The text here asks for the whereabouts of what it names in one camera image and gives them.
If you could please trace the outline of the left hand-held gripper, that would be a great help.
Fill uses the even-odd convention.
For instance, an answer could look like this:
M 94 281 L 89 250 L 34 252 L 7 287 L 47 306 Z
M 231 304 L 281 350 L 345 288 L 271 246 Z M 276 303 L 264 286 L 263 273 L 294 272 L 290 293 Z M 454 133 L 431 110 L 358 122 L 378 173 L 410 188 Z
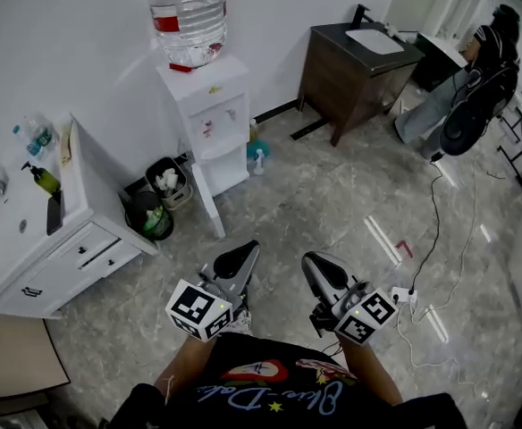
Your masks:
M 208 279 L 199 284 L 180 279 L 165 307 L 171 322 L 199 341 L 212 340 L 234 321 L 235 311 L 243 307 L 243 284 L 248 283 L 259 252 L 258 241 L 250 240 L 215 259 L 215 278 L 231 279 L 228 290 Z

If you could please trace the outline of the white water dispenser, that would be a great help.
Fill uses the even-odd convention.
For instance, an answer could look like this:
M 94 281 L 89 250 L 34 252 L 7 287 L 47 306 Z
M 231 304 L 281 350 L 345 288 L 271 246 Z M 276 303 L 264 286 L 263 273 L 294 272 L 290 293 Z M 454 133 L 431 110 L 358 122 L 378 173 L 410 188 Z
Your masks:
M 177 127 L 202 204 L 215 235 L 225 229 L 214 198 L 249 177 L 248 69 L 233 55 L 221 55 L 196 70 L 156 67 L 165 84 L 170 123 Z

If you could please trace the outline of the person's right forearm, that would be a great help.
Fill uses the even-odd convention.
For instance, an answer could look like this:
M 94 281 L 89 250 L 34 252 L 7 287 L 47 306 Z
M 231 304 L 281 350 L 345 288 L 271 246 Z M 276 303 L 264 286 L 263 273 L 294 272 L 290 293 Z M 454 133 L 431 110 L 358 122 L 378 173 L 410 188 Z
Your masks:
M 359 346 L 341 335 L 337 338 L 349 371 L 379 399 L 392 406 L 402 404 L 399 389 L 370 346 Z

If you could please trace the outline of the white vanity cabinet with drawers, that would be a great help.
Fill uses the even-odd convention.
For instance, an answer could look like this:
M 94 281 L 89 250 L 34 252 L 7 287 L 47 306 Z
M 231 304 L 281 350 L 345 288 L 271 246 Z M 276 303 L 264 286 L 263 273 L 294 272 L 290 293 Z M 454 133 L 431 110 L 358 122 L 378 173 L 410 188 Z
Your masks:
M 62 184 L 63 226 L 46 234 L 49 196 L 21 170 L 19 157 L 6 166 L 9 184 L 0 198 L 0 314 L 53 318 L 93 283 L 156 244 L 126 222 L 126 192 L 108 172 L 109 160 L 73 119 L 72 160 L 60 152 L 40 161 Z

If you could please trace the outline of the dark brown wooden vanity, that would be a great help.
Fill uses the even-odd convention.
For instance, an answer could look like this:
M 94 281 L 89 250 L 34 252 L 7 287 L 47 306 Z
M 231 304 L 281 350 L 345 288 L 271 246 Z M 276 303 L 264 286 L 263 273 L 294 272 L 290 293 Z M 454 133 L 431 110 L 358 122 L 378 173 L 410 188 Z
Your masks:
M 383 24 L 376 21 L 363 22 L 359 29 L 386 34 Z M 348 30 L 353 30 L 348 22 L 310 29 L 298 93 L 298 110 L 309 103 L 330 119 L 334 147 L 348 131 L 390 112 L 424 57 L 410 42 L 395 38 L 404 48 L 402 52 L 375 54 L 349 38 Z

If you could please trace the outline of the large clear water bottle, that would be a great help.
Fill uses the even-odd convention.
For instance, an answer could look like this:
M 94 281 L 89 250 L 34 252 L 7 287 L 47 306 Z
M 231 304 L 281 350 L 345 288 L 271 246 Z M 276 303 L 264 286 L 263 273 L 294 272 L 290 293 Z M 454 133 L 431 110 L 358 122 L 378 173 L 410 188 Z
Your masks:
M 211 63 L 227 36 L 226 0 L 147 0 L 170 67 L 191 72 Z

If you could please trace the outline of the person's white patterned trousers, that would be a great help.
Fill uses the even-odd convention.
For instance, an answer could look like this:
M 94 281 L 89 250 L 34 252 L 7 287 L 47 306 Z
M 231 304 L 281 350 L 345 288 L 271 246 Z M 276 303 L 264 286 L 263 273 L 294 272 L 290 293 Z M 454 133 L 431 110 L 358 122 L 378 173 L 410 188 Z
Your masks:
M 252 317 L 248 309 L 242 309 L 234 321 L 227 326 L 227 332 L 252 336 Z

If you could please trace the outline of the white power strip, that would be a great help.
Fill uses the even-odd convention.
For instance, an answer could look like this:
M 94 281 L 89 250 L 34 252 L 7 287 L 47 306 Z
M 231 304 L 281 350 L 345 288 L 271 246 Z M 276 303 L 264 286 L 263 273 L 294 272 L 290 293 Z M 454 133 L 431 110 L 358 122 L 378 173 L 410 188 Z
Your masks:
M 418 300 L 418 293 L 416 290 L 393 286 L 390 293 L 391 299 L 394 303 L 409 303 L 414 306 Z

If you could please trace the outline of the beige waste bin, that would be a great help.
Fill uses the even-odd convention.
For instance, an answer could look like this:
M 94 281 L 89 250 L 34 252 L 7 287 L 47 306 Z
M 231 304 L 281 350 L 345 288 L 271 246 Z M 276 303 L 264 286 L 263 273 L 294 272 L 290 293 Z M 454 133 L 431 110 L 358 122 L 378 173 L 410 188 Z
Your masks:
M 168 168 L 174 168 L 179 174 L 179 189 L 171 196 L 167 196 L 161 191 L 155 182 L 155 177 L 161 175 Z M 171 211 L 183 205 L 192 196 L 192 189 L 188 177 L 180 166 L 170 157 L 164 157 L 149 166 L 146 170 L 146 180 L 153 191 L 161 198 L 164 206 Z

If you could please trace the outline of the teal cloth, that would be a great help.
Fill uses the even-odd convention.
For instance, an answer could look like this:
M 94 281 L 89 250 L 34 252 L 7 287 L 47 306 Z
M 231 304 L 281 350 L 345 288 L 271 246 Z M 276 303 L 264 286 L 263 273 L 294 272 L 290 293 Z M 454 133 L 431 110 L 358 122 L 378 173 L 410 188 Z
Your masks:
M 254 139 L 247 144 L 247 159 L 255 161 L 258 150 L 263 152 L 264 157 L 271 156 L 271 148 L 268 143 L 262 139 Z

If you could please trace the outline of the person's black printed t-shirt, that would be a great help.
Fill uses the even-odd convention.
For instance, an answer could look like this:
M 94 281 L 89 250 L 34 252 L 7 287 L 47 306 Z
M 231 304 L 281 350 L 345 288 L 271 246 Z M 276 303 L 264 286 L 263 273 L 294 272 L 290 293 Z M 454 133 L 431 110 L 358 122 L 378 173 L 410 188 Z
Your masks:
M 448 393 L 392 406 L 321 351 L 223 332 L 199 380 L 169 399 L 136 385 L 107 429 L 467 429 Z

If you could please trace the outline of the black floor bar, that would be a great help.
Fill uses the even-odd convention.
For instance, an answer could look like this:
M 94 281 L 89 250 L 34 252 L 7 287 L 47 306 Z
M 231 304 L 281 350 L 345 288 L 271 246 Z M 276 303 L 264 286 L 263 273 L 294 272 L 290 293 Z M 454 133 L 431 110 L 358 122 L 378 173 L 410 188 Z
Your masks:
M 327 117 L 321 117 L 317 121 L 310 123 L 309 125 L 303 127 L 300 130 L 296 130 L 291 133 L 290 138 L 294 141 L 298 141 L 309 135 L 310 133 L 319 130 L 330 122 L 330 119 Z

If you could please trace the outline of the black phone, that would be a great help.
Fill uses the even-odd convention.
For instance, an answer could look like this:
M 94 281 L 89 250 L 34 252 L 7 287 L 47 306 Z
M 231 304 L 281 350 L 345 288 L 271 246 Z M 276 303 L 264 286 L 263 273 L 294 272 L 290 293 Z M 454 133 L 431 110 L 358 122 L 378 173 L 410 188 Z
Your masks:
M 60 190 L 56 191 L 47 202 L 46 234 L 53 235 L 63 226 L 63 195 Z

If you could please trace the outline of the green pump bottle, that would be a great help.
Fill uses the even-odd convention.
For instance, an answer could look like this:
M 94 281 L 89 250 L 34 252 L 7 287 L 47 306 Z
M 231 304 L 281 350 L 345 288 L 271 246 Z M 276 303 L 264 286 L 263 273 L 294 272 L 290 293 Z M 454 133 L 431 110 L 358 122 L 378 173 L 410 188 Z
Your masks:
M 61 183 L 52 175 L 47 169 L 42 167 L 36 167 L 27 161 L 21 170 L 29 169 L 33 176 L 34 182 L 46 193 L 53 196 L 61 190 Z

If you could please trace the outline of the beige wooden panel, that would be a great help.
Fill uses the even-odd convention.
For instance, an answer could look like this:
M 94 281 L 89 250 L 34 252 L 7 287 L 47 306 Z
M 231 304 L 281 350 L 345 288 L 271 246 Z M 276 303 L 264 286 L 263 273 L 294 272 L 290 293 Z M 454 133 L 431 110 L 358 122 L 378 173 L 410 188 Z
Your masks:
M 0 315 L 0 400 L 69 382 L 44 320 Z

